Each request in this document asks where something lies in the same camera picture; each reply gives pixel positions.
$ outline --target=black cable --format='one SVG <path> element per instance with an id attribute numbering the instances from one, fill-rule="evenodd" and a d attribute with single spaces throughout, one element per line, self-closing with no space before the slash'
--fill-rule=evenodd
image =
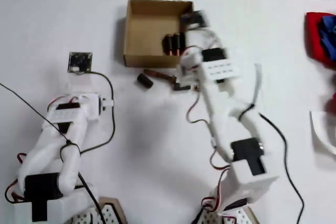
<path id="1" fill-rule="evenodd" d="M 94 71 L 86 71 L 86 72 L 83 72 L 83 73 L 79 73 L 78 75 L 87 74 L 87 73 L 88 73 L 88 74 L 97 74 L 97 75 L 99 75 L 99 76 L 104 77 L 104 78 L 107 80 L 107 82 L 108 82 L 109 85 L 110 85 L 110 89 L 111 89 L 111 99 L 112 99 L 113 102 L 114 102 L 113 85 L 112 85 L 110 79 L 109 79 L 107 76 L 105 76 L 104 74 L 99 73 L 99 72 L 94 72 Z M 115 132 L 116 132 L 116 127 L 115 127 L 115 126 L 116 126 L 116 125 L 115 125 L 116 123 L 115 123 L 115 122 L 116 122 L 116 121 L 115 121 L 115 119 L 114 119 L 114 104 L 113 104 L 113 106 L 112 106 L 112 124 L 113 124 L 113 131 L 112 131 L 112 134 L 111 134 L 110 138 L 109 138 L 106 142 L 104 142 L 104 143 L 102 143 L 102 144 L 98 144 L 98 145 L 96 145 L 96 146 L 93 146 L 93 147 L 90 147 L 90 148 L 87 148 L 87 149 L 81 151 L 80 154 L 83 154 L 83 153 L 85 153 L 85 152 L 89 152 L 89 151 L 93 151 L 93 150 L 95 150 L 95 149 L 98 149 L 98 148 L 100 148 L 100 147 L 102 147 L 102 146 L 104 146 L 104 145 L 110 143 L 111 140 L 113 139 L 113 136 L 114 136 Z"/>
<path id="2" fill-rule="evenodd" d="M 102 211 L 100 209 L 100 206 L 99 206 L 96 198 L 94 197 L 93 193 L 91 192 L 88 184 L 86 184 L 86 182 L 85 182 L 84 178 L 82 177 L 81 173 L 78 173 L 78 177 L 79 177 L 80 181 L 82 182 L 83 186 L 85 187 L 86 191 L 88 191 L 90 197 L 92 198 L 92 200 L 93 200 L 93 202 L 94 202 L 94 204 L 96 206 L 96 209 L 98 210 L 98 213 L 100 215 L 101 221 L 103 222 L 103 224 L 106 224 L 106 221 L 104 219 L 104 215 L 103 215 L 103 213 L 102 213 Z"/>
<path id="3" fill-rule="evenodd" d="M 296 192 L 296 194 L 298 195 L 298 197 L 300 198 L 301 200 L 301 203 L 302 203 L 302 207 L 301 207 L 301 210 L 300 210 L 300 213 L 299 213 L 299 216 L 298 216 L 298 219 L 296 221 L 297 224 L 299 224 L 300 222 L 300 219 L 301 219 L 301 216 L 302 216 L 302 213 L 303 213 L 303 210 L 304 210 L 304 199 L 302 198 L 302 196 L 300 195 L 299 191 L 297 190 L 296 186 L 294 185 L 290 175 L 289 175 L 289 172 L 288 172 L 288 166 L 287 166 L 287 153 L 288 153 L 288 142 L 285 138 L 285 136 L 283 135 L 283 133 L 281 132 L 281 130 L 274 124 L 272 123 L 272 121 L 270 119 L 268 119 L 267 117 L 265 117 L 263 114 L 259 113 L 259 115 L 261 116 L 262 119 L 264 119 L 269 125 L 271 125 L 275 130 L 276 132 L 278 132 L 278 134 L 281 136 L 283 142 L 284 142 L 284 145 L 285 145 L 285 153 L 284 153 L 284 159 L 283 159 L 283 163 L 285 164 L 285 171 L 286 171 L 286 175 L 287 175 L 287 178 L 291 184 L 291 186 L 293 187 L 294 191 Z"/>
<path id="4" fill-rule="evenodd" d="M 244 110 L 244 111 L 239 115 L 239 117 L 238 117 L 238 121 L 240 122 L 240 121 L 242 120 L 243 115 L 244 115 L 247 111 L 253 109 L 254 107 L 255 107 L 254 103 L 251 103 L 251 105 L 250 105 L 249 107 L 247 107 L 247 109 Z"/>
<path id="5" fill-rule="evenodd" d="M 44 120 L 46 120 L 52 127 L 54 127 L 58 132 L 59 132 L 59 134 L 61 134 L 64 138 L 65 138 L 65 140 L 66 141 L 70 141 L 70 140 L 68 140 L 67 139 L 67 137 L 66 136 L 64 136 L 64 134 L 53 124 L 53 123 L 51 123 L 48 119 L 46 119 L 43 115 L 41 115 L 41 113 L 40 112 L 38 112 L 37 110 L 35 110 L 34 108 L 33 108 L 33 106 L 31 106 L 25 99 L 23 99 L 21 96 L 19 96 L 15 91 L 13 91 L 12 89 L 10 89 L 10 88 L 8 88 L 8 87 L 6 87 L 5 85 L 3 85 L 2 83 L 0 83 L 0 86 L 2 86 L 2 87 L 4 87 L 5 89 L 7 89 L 8 91 L 10 91 L 11 93 L 13 93 L 14 95 L 16 95 L 21 101 L 23 101 L 24 103 L 26 103 L 32 110 L 34 110 L 34 112 L 36 113 L 36 114 L 38 114 L 40 117 L 42 117 Z"/>
<path id="6" fill-rule="evenodd" d="M 79 151 L 79 153 L 81 154 L 81 151 L 80 151 L 80 149 L 79 149 L 79 146 L 77 145 L 77 144 L 75 144 L 75 143 L 73 143 L 72 141 L 70 141 L 70 140 L 68 140 L 67 139 L 67 137 L 66 136 L 64 136 L 64 134 L 56 127 L 56 126 L 54 126 L 48 119 L 46 119 L 43 115 L 41 115 L 41 113 L 39 113 L 33 106 L 31 106 L 25 99 L 23 99 L 20 95 L 18 95 L 15 91 L 13 91 L 12 89 L 10 89 L 10 88 L 8 88 L 8 87 L 6 87 L 5 85 L 3 85 L 2 83 L 0 83 L 0 86 L 2 86 L 2 87 L 4 87 L 5 89 L 7 89 L 8 91 L 10 91 L 10 92 L 12 92 L 14 95 L 16 95 L 18 98 L 20 98 L 24 103 L 26 103 L 35 113 L 37 113 L 41 118 L 43 118 L 44 120 L 46 120 L 51 126 L 53 126 L 65 139 L 66 139 L 66 144 L 64 145 L 64 146 L 62 146 L 61 147 L 61 149 L 60 149 L 60 153 L 59 153 L 59 155 L 60 155 L 60 158 L 62 159 L 62 156 L 61 156 L 61 152 L 62 152 L 62 150 L 65 148 L 65 147 L 67 147 L 67 146 L 69 146 L 69 145 L 74 145 L 74 146 L 76 146 L 77 148 L 78 148 L 78 151 Z M 98 205 L 98 203 L 97 203 L 97 201 L 96 201 L 96 198 L 93 196 L 93 194 L 92 194 L 92 192 L 91 192 L 91 190 L 90 190 L 90 188 L 88 187 L 88 185 L 86 184 L 86 182 L 85 182 L 85 180 L 83 179 L 83 177 L 81 176 L 81 174 L 80 173 L 78 173 L 78 177 L 79 177 L 79 179 L 80 179 L 80 181 L 82 182 L 82 184 L 84 185 L 84 187 L 85 187 L 85 189 L 86 189 L 86 191 L 88 192 L 88 194 L 90 195 L 90 197 L 91 197 L 91 199 L 92 199 L 92 201 L 94 202 L 94 204 L 95 204 L 95 206 L 96 206 L 96 208 L 97 208 L 97 210 L 98 210 L 98 212 L 99 212 L 99 214 L 100 214 L 100 218 L 102 219 L 102 222 L 103 222 L 103 224 L 106 224 L 106 222 L 105 222 L 105 219 L 104 219 L 104 215 L 102 214 L 102 212 L 101 212 L 101 209 L 100 209 L 100 207 L 99 207 L 99 205 Z"/>

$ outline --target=brown wire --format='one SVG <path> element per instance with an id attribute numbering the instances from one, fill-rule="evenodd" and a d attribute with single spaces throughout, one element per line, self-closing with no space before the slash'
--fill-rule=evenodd
<path id="1" fill-rule="evenodd" d="M 198 123 L 198 122 L 204 122 L 207 126 L 209 125 L 209 122 L 205 119 L 198 119 L 198 120 L 194 120 L 191 121 L 190 119 L 190 112 L 195 108 L 195 106 L 198 104 L 199 100 L 201 97 L 201 93 L 198 91 L 197 92 L 197 98 L 196 101 L 193 103 L 193 105 L 191 105 L 191 107 L 188 109 L 187 114 L 186 114 L 186 119 L 188 121 L 188 123 Z"/>

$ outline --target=electronic component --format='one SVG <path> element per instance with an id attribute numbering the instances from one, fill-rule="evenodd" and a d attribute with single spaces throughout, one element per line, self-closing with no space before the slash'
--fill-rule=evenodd
<path id="1" fill-rule="evenodd" d="M 200 10 L 182 15 L 181 24 L 187 25 L 191 29 L 207 27 L 204 15 Z"/>
<path id="2" fill-rule="evenodd" d="M 147 89 L 150 89 L 153 86 L 153 82 L 143 73 L 138 75 L 137 81 Z"/>
<path id="3" fill-rule="evenodd" d="M 180 35 L 173 35 L 173 52 L 176 56 L 180 56 Z"/>
<path id="4" fill-rule="evenodd" d="M 157 72 L 151 69 L 144 69 L 143 72 L 147 74 L 148 76 L 151 77 L 157 77 L 163 80 L 167 80 L 170 83 L 175 83 L 176 82 L 176 77 L 175 76 L 169 76 L 168 74 Z"/>
<path id="5" fill-rule="evenodd" d="M 169 56 L 173 55 L 173 39 L 170 34 L 167 34 L 166 36 L 164 36 L 162 40 L 162 47 L 166 55 L 169 55 Z"/>
<path id="6" fill-rule="evenodd" d="M 183 91 L 183 90 L 190 90 L 191 86 L 186 85 L 186 86 L 181 86 L 179 83 L 175 83 L 173 86 L 174 91 Z"/>
<path id="7" fill-rule="evenodd" d="M 91 71 L 91 52 L 71 52 L 69 55 L 68 73 Z"/>

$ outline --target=white plastic part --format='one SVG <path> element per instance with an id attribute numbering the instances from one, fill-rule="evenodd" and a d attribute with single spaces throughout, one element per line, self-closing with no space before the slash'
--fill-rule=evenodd
<path id="1" fill-rule="evenodd" d="M 62 103 L 73 102 L 80 104 L 79 108 L 57 110 Z M 67 95 L 55 101 L 50 107 L 46 118 L 51 123 L 71 122 L 66 138 L 81 148 L 86 134 L 88 121 L 99 117 L 99 96 L 95 93 L 76 93 Z M 18 172 L 19 187 L 24 192 L 26 176 L 40 174 L 49 164 L 59 157 L 60 148 L 66 140 L 47 121 L 43 123 L 43 131 L 35 147 L 28 153 Z M 74 187 L 80 166 L 79 150 L 70 145 L 62 150 L 63 166 L 58 177 L 58 187 L 64 195 L 69 195 Z"/>
<path id="2" fill-rule="evenodd" d="M 229 59 L 202 62 L 198 67 L 198 77 L 201 81 L 215 81 L 237 76 L 239 76 L 238 68 Z"/>
<path id="3" fill-rule="evenodd" d="M 311 111 L 310 115 L 318 140 L 327 151 L 336 155 L 336 116 L 324 111 Z"/>
<path id="4" fill-rule="evenodd" d="M 237 224 L 255 224 L 243 208 L 227 211 L 225 214 L 207 212 L 204 210 L 197 224 L 234 224 L 234 219 L 228 216 L 236 217 Z"/>
<path id="5" fill-rule="evenodd" d="M 187 46 L 204 45 L 200 42 L 201 35 L 196 36 L 195 32 L 202 33 L 199 30 L 186 33 Z M 194 50 L 188 57 L 181 58 L 180 66 L 181 79 L 193 74 L 194 80 L 199 82 L 200 92 L 209 113 L 209 128 L 216 143 L 216 150 L 231 165 L 227 176 L 220 183 L 221 204 L 218 212 L 223 212 L 228 205 L 244 198 L 247 198 L 248 204 L 255 202 L 278 178 L 268 134 L 265 132 L 262 118 L 255 109 L 246 112 L 240 122 L 250 132 L 250 137 L 256 138 L 260 148 L 264 150 L 260 161 L 265 168 L 265 173 L 253 175 L 246 160 L 233 162 L 234 153 L 231 143 L 237 139 L 229 138 L 226 125 L 230 117 L 238 120 L 248 105 L 234 98 L 235 86 L 231 78 L 238 76 L 239 72 L 230 54 L 227 53 L 228 59 L 225 60 L 203 62 L 203 57 L 200 57 L 201 53 Z M 225 82 L 217 83 L 216 80 L 220 79 L 225 79 Z"/>
<path id="6" fill-rule="evenodd" d="M 88 184 L 91 192 L 98 198 L 97 189 Z M 69 196 L 47 202 L 47 221 L 39 224 L 60 224 L 68 221 L 72 216 L 94 206 L 94 203 L 85 188 L 74 190 Z M 14 224 L 34 224 L 32 221 L 31 202 L 23 202 L 14 205 Z"/>
<path id="7" fill-rule="evenodd" d="M 218 212 L 223 212 L 228 205 L 244 198 L 247 198 L 248 204 L 254 203 L 268 191 L 271 184 L 279 177 L 279 172 L 272 155 L 264 154 L 260 157 L 260 161 L 265 173 L 259 175 L 251 173 L 245 159 L 230 164 L 227 176 L 220 183 L 222 200 Z"/>

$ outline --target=blue object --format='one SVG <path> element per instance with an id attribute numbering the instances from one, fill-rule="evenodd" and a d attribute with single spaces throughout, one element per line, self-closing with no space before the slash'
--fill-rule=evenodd
<path id="1" fill-rule="evenodd" d="M 319 26 L 321 44 L 332 61 L 336 61 L 336 16 L 324 16 Z"/>

